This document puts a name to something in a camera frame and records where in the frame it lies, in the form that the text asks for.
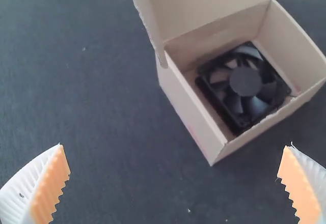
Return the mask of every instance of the gray carpet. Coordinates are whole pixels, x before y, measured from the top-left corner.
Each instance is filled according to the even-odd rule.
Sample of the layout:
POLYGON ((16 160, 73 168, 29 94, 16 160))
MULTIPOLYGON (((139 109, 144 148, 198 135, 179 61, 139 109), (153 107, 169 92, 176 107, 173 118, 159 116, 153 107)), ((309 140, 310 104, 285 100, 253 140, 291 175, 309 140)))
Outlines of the gray carpet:
MULTIPOLYGON (((326 0, 280 2, 326 52, 326 0)), ((53 223, 297 223, 276 173, 290 141, 326 165, 325 104, 323 88, 210 168, 131 0, 0 0, 0 185, 63 143, 72 174, 53 223)))

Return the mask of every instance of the open cardboard box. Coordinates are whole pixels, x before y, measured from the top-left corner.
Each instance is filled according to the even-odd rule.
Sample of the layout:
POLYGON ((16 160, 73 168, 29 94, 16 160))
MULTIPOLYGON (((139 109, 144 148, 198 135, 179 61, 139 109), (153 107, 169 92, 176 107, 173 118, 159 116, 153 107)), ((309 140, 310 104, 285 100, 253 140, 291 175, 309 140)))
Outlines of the open cardboard box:
POLYGON ((159 83, 210 165, 291 115, 324 84, 326 58, 276 0, 133 0, 156 52, 159 83), (292 88, 238 137, 195 85, 196 68, 252 41, 292 88))

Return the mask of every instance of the fan frame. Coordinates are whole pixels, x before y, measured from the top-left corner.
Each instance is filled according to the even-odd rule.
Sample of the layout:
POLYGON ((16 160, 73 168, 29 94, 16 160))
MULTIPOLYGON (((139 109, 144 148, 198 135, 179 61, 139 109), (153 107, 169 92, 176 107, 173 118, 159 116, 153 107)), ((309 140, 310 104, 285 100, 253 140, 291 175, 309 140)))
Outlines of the fan frame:
POLYGON ((269 107, 261 115, 256 116, 252 120, 248 116, 237 116, 233 112, 231 112, 229 108, 224 104, 222 99, 218 97, 210 82, 207 80, 207 77, 210 77, 210 74, 218 68, 217 65, 224 65, 232 61, 234 59, 233 51, 240 46, 250 46, 258 50, 252 42, 246 42, 242 45, 239 45, 233 48, 232 50, 199 66, 197 68, 197 73, 199 74, 199 76, 195 79, 195 83, 203 93, 204 97, 208 100, 214 110, 221 116, 222 120, 226 123, 230 131, 235 136, 239 136, 240 134, 244 133, 252 126, 258 124, 262 119, 270 115, 274 110, 278 110, 279 107, 284 103, 286 97, 291 94, 290 87, 281 78, 281 76, 268 62, 264 55, 259 52, 263 59, 263 62, 265 62, 265 65, 268 65, 268 69, 270 69, 270 72, 273 74, 274 78, 278 80, 277 89, 282 89, 282 91, 284 91, 284 94, 282 96, 280 95, 278 99, 274 99, 272 103, 269 103, 269 107))

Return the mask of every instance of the black cooling fan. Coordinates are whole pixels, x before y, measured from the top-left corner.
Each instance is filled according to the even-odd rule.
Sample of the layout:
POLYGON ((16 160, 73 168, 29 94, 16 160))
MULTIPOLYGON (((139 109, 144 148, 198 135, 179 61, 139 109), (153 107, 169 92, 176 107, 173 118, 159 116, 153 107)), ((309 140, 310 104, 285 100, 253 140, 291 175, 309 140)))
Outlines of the black cooling fan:
POLYGON ((291 89, 251 43, 198 68, 196 84, 239 135, 281 106, 291 89))

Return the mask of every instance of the box lid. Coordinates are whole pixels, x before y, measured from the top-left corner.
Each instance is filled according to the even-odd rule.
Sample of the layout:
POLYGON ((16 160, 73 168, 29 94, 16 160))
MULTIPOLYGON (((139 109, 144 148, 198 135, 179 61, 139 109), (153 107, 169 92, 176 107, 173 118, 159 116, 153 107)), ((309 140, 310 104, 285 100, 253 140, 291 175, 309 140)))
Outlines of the box lid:
POLYGON ((164 43, 216 19, 267 0, 133 0, 161 65, 164 43))

